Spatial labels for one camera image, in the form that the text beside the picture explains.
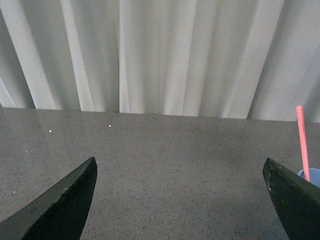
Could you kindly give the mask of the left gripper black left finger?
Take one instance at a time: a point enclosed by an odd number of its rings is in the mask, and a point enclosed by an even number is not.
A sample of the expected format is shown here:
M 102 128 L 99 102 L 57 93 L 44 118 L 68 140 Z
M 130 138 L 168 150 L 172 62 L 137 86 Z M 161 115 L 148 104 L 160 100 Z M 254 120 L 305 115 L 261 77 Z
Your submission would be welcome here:
M 0 223 L 2 240 L 78 240 L 91 208 L 98 166 L 89 158 Z

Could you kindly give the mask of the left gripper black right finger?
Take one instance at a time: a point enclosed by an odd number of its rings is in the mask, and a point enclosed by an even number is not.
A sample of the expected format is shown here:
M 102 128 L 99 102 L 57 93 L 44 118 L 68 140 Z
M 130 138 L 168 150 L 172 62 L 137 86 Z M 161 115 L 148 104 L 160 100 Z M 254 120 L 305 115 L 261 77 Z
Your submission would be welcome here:
M 278 218 L 290 240 L 320 238 L 320 188 L 267 158 L 263 178 Z

